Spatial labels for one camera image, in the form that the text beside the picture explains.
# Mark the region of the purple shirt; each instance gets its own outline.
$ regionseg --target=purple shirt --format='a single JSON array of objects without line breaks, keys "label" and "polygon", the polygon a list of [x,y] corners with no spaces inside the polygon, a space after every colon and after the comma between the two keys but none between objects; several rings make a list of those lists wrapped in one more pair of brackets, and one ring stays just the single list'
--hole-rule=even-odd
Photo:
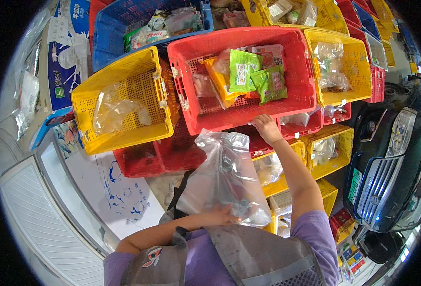
[{"label": "purple shirt", "polygon": [[[294,224],[292,237],[300,237],[310,244],[329,286],[338,283],[338,255],[329,220],[325,212],[309,211]],[[185,266],[185,284],[233,286],[231,278],[221,261],[205,229],[191,232],[187,240],[188,256]],[[104,286],[119,286],[129,262],[136,255],[114,252],[104,259]]]}]

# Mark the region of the car headlight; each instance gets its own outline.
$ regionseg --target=car headlight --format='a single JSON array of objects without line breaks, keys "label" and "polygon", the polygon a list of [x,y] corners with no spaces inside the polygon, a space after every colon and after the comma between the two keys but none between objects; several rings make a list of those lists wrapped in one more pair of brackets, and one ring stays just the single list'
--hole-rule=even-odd
[{"label": "car headlight", "polygon": [[417,112],[409,107],[403,108],[398,114],[391,129],[390,142],[385,158],[402,155],[406,152],[416,116]]}]

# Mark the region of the car grille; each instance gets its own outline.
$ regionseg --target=car grille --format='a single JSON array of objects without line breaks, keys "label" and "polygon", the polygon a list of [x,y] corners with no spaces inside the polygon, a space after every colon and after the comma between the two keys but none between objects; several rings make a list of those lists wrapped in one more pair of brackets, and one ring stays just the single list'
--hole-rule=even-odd
[{"label": "car grille", "polygon": [[404,156],[375,159],[369,169],[358,202],[357,213],[369,225],[374,226],[391,192]]}]

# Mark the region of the hand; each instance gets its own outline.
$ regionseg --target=hand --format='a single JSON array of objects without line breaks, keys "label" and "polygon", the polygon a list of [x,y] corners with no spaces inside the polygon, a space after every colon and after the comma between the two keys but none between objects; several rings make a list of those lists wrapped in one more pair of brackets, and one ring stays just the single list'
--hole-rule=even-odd
[{"label": "hand", "polygon": [[252,125],[258,130],[261,137],[270,146],[272,146],[274,142],[278,140],[283,140],[279,128],[277,127],[277,124],[270,115],[261,114],[256,116],[252,120]]},{"label": "hand", "polygon": [[231,205],[220,206],[216,204],[209,212],[197,214],[196,219],[200,220],[201,226],[229,226],[241,221],[241,218],[230,215]]}]

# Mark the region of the car emblem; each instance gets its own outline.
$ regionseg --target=car emblem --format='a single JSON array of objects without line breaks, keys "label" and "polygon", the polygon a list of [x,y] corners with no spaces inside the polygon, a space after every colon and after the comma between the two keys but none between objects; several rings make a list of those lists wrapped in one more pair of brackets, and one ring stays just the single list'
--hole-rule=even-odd
[{"label": "car emblem", "polygon": [[372,195],[372,196],[371,196],[371,204],[373,204],[373,205],[378,205],[378,204],[379,204],[379,202],[380,202],[380,199],[379,199],[379,197],[378,197],[378,196],[376,196],[376,195]]}]

